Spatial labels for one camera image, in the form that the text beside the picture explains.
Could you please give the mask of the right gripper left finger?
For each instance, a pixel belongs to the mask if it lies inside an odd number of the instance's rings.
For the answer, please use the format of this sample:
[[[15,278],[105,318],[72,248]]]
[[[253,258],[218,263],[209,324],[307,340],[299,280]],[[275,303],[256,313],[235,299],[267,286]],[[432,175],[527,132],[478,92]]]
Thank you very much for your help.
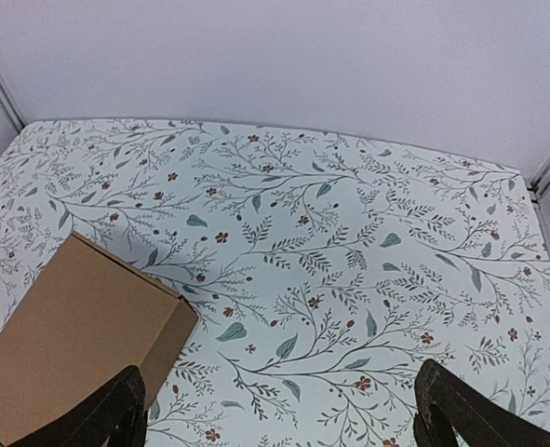
[[[57,420],[15,441],[15,446],[142,446],[148,411],[145,384],[134,365],[108,380]]]

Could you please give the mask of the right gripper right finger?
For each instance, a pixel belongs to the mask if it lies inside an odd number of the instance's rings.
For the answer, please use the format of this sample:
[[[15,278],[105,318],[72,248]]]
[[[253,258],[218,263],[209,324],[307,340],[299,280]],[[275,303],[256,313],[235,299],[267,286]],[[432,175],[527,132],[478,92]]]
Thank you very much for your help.
[[[509,413],[439,363],[426,360],[415,378],[418,446],[550,446],[550,432]]]

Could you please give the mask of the brown cardboard box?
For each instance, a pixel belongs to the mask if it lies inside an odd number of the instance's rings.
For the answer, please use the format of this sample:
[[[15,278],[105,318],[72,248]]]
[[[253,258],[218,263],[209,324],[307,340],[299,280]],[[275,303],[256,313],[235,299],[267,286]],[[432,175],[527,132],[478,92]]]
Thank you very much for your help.
[[[150,410],[197,321],[183,296],[69,235],[0,332],[0,444],[64,416],[128,366]]]

